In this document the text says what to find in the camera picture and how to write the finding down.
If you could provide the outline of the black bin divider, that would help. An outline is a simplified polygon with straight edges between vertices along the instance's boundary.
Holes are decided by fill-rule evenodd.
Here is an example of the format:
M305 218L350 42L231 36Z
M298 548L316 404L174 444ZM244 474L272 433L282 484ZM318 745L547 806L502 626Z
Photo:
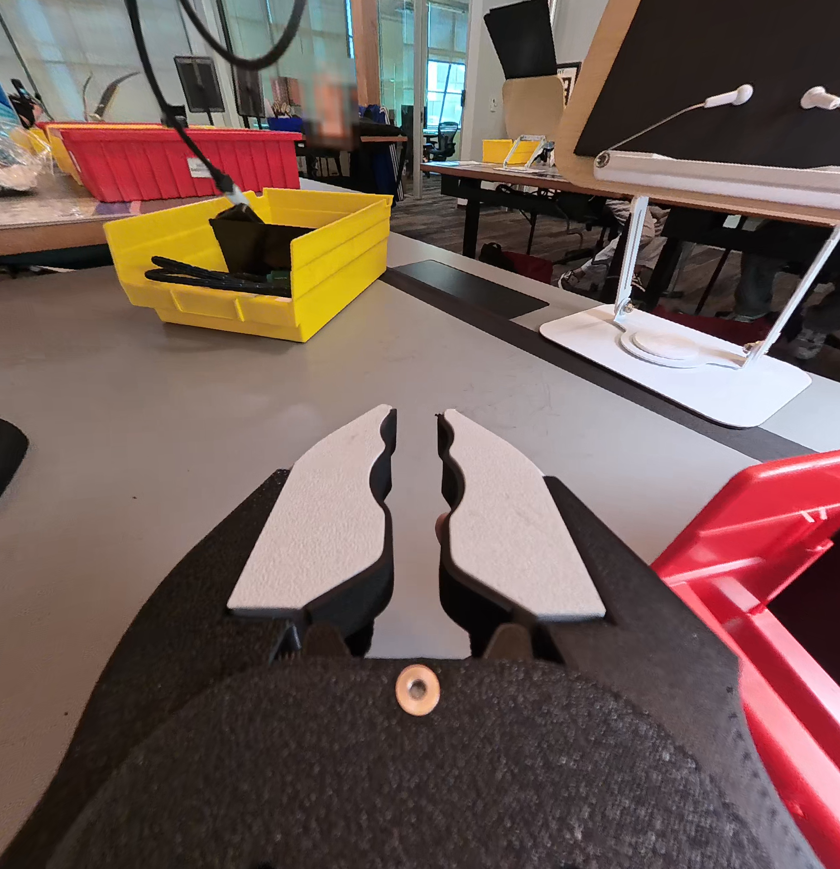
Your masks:
M769 609L840 688L840 530Z
M311 227L266 223L248 204L235 204L208 221L220 246L228 272L266 277L289 273L292 242Z

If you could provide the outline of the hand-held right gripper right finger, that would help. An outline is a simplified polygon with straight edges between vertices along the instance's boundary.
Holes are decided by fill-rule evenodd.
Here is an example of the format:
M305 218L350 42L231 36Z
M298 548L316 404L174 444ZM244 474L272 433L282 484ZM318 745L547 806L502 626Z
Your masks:
M437 415L442 497L439 597L472 642L500 625L604 618L607 608L547 477L508 441L463 413Z

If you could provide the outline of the white folding tablet stand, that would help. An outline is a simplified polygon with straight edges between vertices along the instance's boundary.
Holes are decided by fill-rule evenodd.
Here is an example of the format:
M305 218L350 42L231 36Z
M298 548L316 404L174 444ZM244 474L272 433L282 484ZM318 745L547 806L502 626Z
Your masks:
M840 242L840 218L806 269L797 290L767 336L737 345L642 310L631 301L631 278L648 191L675 190L840 213L840 166L781 168L685 161L607 149L595 158L595 179L614 181L634 193L623 250L622 274L613 304L545 322L542 338L621 375L650 392L720 425L757 427L811 383L810 376L768 355L788 320Z
M546 136L519 136L505 156L503 168L532 168L548 165L555 154L555 143Z

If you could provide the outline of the red bag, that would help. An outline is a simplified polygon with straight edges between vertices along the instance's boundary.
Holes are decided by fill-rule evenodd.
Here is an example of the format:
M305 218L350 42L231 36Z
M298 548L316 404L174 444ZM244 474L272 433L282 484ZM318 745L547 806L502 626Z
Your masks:
M545 284L552 283L554 264L548 259L504 251L503 255L511 262L516 274Z

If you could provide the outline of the black round pad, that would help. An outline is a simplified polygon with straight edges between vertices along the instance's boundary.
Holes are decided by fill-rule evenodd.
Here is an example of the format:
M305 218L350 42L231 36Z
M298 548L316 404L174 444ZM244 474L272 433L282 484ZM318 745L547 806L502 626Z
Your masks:
M29 448L29 439L13 423L0 418L0 499Z

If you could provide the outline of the grey usb hub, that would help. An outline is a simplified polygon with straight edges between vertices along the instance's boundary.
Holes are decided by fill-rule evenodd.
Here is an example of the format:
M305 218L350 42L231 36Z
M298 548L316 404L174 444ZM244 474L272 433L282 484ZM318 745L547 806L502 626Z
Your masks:
M237 188L234 188L226 198L230 207L219 212L213 221L230 221L233 223L264 224L265 222L252 208L249 199Z

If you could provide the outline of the clear plastic bag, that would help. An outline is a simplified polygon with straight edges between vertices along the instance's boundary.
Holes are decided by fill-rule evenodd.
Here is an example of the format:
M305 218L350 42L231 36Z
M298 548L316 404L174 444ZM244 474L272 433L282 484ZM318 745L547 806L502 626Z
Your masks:
M0 196L33 192L42 168L41 158L0 125Z

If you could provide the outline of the long red plastic bin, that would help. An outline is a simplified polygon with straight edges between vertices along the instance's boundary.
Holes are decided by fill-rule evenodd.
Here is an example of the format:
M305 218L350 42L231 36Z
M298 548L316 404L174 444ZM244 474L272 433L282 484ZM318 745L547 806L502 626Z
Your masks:
M100 202L216 196L208 167L175 133L153 124L51 123L59 168ZM191 127L201 153L242 191L298 189L297 132Z

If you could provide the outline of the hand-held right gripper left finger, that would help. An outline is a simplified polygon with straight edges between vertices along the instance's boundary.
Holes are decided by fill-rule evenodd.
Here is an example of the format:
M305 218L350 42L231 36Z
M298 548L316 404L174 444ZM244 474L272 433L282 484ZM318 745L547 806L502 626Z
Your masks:
M322 438L288 472L230 593L231 614L367 631L394 587L396 410L373 407Z

